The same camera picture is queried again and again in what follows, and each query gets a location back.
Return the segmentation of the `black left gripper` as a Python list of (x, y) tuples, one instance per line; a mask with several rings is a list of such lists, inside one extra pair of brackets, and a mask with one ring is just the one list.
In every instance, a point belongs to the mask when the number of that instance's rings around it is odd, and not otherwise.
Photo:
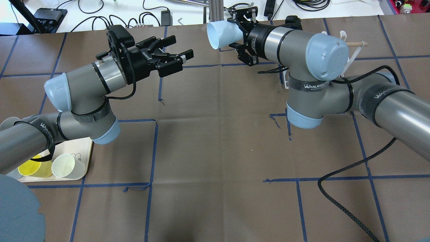
[(183, 64), (194, 57), (192, 49), (179, 54), (163, 53), (157, 49), (175, 43), (175, 35), (163, 39), (152, 36), (138, 42), (135, 47), (129, 48), (126, 53), (127, 84), (149, 77), (154, 70), (158, 71), (160, 78), (182, 71)]

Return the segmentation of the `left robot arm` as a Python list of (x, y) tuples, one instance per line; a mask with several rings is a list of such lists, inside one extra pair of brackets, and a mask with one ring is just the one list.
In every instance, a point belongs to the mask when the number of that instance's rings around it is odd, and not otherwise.
[(36, 161), (49, 161), (55, 146), (64, 141), (86, 137), (102, 145), (114, 141), (120, 126), (110, 101), (133, 97), (137, 82), (152, 71), (163, 78), (182, 71), (184, 63), (194, 57), (192, 49), (179, 54), (162, 50), (176, 43), (174, 35), (152, 36), (138, 43), (127, 32), (110, 30), (107, 36), (110, 49), (98, 54), (96, 62), (44, 84), (57, 112), (23, 118), (1, 131), (2, 175), (46, 150), (49, 155)]

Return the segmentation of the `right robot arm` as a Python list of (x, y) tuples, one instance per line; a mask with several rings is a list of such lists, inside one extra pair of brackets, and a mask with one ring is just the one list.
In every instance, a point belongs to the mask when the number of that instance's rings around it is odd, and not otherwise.
[(429, 160), (429, 102), (400, 86), (395, 73), (381, 73), (381, 66), (358, 77), (344, 78), (348, 45), (341, 39), (302, 30), (297, 16), (281, 26), (255, 19), (257, 7), (229, 10), (229, 23), (241, 31), (243, 44), (229, 46), (249, 66), (266, 59), (288, 69), (287, 117), (299, 128), (321, 124), (324, 115), (358, 110), (375, 126), (386, 130)]

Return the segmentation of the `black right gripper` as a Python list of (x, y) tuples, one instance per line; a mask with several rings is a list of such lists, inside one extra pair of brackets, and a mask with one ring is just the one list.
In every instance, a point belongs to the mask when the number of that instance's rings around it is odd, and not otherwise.
[(264, 56), (264, 43), (269, 32), (269, 25), (258, 23), (258, 7), (252, 6), (247, 8), (228, 8), (230, 18), (229, 23), (234, 23), (242, 32), (247, 32), (244, 43), (231, 43), (230, 47), (234, 48), (238, 54), (238, 60), (247, 66), (258, 64), (258, 56)]

